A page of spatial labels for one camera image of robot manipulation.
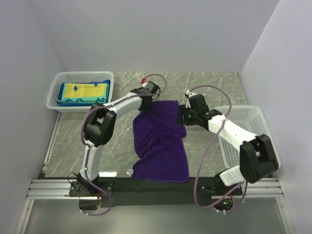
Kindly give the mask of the purple towel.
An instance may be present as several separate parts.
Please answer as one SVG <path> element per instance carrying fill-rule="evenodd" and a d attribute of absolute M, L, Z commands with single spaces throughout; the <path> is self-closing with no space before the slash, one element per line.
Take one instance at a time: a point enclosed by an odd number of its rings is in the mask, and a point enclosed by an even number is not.
<path fill-rule="evenodd" d="M 134 150 L 138 161 L 133 179 L 183 183 L 189 180 L 189 165 L 183 145 L 186 128 L 177 123 L 176 100 L 154 101 L 150 111 L 133 120 Z"/>

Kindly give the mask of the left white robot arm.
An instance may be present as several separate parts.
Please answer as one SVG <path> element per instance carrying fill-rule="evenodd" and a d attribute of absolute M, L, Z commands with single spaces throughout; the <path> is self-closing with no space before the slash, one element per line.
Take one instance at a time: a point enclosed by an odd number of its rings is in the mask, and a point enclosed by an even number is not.
<path fill-rule="evenodd" d="M 87 196 L 98 190 L 99 163 L 104 145 L 112 138 L 116 119 L 132 110 L 149 111 L 153 97 L 158 97 L 161 89 L 151 81 L 131 90 L 127 95 L 113 102 L 92 105 L 81 128 L 81 141 L 85 145 L 83 166 L 77 175 L 77 183 Z"/>

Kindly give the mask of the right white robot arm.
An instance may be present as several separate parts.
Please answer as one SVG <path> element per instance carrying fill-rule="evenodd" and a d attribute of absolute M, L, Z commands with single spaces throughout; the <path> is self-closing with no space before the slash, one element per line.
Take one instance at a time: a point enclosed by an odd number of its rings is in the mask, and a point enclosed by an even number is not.
<path fill-rule="evenodd" d="M 213 177 L 215 192 L 225 195 L 236 185 L 244 182 L 254 184 L 280 168 L 281 160 L 270 136 L 257 135 L 232 122 L 228 118 L 233 109 L 231 105 L 210 109 L 202 94 L 187 91 L 185 96 L 187 103 L 179 106 L 178 123 L 200 126 L 238 152 L 238 165 Z"/>

